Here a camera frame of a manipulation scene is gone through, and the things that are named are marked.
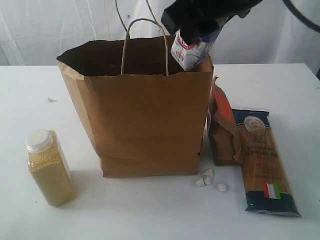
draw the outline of plastic jar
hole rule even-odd
[[[37,129],[25,141],[28,168],[50,206],[73,200],[69,166],[53,130]]]

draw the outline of black cable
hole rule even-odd
[[[286,5],[286,7],[289,9],[289,11],[297,18],[299,19],[304,25],[306,25],[308,28],[316,31],[317,33],[320,33],[320,26],[315,24],[314,22],[310,21],[308,18],[306,18],[295,6],[290,0],[282,0],[283,3]]]

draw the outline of brown paper bag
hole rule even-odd
[[[166,37],[171,46],[173,38]],[[162,37],[89,41],[57,57],[104,177],[198,173],[213,66],[190,72],[168,56]]]
[[[212,81],[207,114],[209,143],[216,166],[241,164],[241,142],[226,94]]]

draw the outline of white lid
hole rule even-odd
[[[39,153],[48,149],[53,143],[50,132],[45,129],[37,129],[28,136],[25,141],[26,149],[31,153]]]

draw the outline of paper bag handle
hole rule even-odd
[[[121,62],[121,75],[124,74],[124,66],[125,66],[125,56],[126,56],[126,49],[127,49],[127,43],[128,43],[128,36],[129,36],[129,31],[131,26],[138,21],[148,21],[151,22],[155,25],[157,25],[162,32],[163,39],[164,39],[164,44],[165,44],[165,71],[166,75],[169,76],[169,71],[168,71],[168,43],[167,43],[167,38],[164,29],[156,22],[148,18],[138,18],[133,20],[130,25],[128,26],[128,29],[126,30],[125,38],[124,38],[124,44],[123,44],[123,51],[122,51],[122,62]]]

